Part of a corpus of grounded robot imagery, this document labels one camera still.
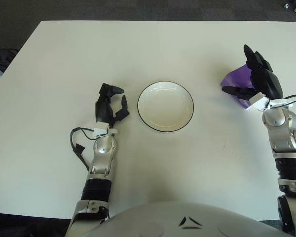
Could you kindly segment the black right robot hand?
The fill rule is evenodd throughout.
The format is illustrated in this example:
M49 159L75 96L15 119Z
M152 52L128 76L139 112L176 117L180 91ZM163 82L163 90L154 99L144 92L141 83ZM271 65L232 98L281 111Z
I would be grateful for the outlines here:
M222 91L245 101L259 92L271 100L282 99L282 87L269 62L248 45L243 50L246 64L226 75L221 82Z

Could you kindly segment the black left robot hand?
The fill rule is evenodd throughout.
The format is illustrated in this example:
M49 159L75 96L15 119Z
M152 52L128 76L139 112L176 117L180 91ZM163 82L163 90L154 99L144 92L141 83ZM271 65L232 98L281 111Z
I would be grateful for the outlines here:
M96 122L108 123L109 128L113 128L117 121L122 121L130 115L126 96L121 99L121 109L113 115L111 108L111 98L117 94L123 94L124 90L120 87L103 83L99 91L99 98L95 103Z

